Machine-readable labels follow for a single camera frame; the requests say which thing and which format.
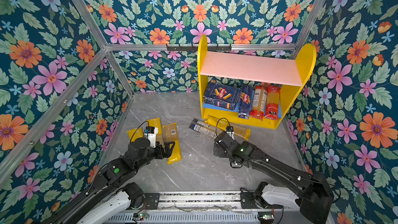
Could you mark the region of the blue Ankara spaghetti bag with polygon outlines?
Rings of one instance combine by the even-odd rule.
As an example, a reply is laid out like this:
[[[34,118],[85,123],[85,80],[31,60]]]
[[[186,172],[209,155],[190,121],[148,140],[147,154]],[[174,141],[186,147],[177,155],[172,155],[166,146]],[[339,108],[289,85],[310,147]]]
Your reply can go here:
[[[196,118],[192,120],[192,122],[189,125],[189,128],[194,130],[195,132],[204,134],[214,139],[223,132],[221,129]]]

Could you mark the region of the yellow Pastatime spaghetti bag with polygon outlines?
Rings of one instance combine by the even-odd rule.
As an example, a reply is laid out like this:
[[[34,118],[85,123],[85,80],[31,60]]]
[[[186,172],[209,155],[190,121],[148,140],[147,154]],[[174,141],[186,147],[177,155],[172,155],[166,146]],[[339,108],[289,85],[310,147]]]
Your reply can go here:
[[[146,127],[146,136],[150,141],[150,146],[155,148],[157,144],[164,145],[163,131],[160,118],[148,120]]]

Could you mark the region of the yellow-ended clear spaghetti bag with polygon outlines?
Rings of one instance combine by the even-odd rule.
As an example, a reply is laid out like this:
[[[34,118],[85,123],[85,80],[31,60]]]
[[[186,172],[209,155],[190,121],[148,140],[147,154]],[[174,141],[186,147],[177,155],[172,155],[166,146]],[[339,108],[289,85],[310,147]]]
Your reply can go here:
[[[164,144],[170,149],[171,155],[167,160],[169,165],[177,163],[182,159],[178,137],[178,125],[176,122],[163,126]]]

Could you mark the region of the blue Barilla spaghetti box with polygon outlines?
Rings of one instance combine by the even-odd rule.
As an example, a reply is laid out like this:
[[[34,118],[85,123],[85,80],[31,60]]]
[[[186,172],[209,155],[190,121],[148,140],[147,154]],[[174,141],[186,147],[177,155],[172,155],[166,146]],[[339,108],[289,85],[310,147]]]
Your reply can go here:
[[[248,120],[250,117],[252,106],[253,87],[250,85],[242,85],[240,88],[240,102],[238,110],[238,118]]]

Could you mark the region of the blue Barilla rigatoni box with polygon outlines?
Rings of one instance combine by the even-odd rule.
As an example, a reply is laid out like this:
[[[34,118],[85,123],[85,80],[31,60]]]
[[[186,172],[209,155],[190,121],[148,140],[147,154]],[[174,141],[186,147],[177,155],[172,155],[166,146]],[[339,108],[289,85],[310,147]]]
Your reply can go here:
[[[204,91],[204,103],[226,110],[235,110],[239,103],[241,89],[217,84],[209,83]]]

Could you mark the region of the red spaghetti bag white label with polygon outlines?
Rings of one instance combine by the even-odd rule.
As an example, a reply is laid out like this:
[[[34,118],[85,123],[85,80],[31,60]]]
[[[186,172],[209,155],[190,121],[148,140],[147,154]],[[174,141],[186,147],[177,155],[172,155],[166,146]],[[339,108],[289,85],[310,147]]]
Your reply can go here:
[[[250,116],[259,120],[263,120],[267,102],[267,89],[256,86],[255,94],[252,100],[252,109]]]

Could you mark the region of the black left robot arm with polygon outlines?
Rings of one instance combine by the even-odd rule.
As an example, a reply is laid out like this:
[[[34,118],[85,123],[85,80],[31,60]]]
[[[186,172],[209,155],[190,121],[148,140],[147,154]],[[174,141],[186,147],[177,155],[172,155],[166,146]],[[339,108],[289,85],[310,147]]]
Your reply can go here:
[[[138,138],[129,143],[124,155],[99,169],[89,188],[42,223],[77,224],[105,197],[116,192],[133,178],[139,169],[154,159],[169,158],[172,155],[175,142],[166,142],[165,144],[165,147],[159,144],[153,148],[147,138]]]

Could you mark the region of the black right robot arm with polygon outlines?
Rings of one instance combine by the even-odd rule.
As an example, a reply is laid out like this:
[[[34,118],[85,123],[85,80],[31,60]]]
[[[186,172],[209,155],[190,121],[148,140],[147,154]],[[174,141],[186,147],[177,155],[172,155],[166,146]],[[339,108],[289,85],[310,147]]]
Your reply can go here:
[[[252,168],[283,184],[282,187],[268,183],[259,186],[258,199],[270,205],[298,209],[313,224],[326,223],[334,194],[323,174],[295,169],[248,141],[239,143],[226,132],[215,138],[215,145],[221,157],[228,158],[231,167]]]

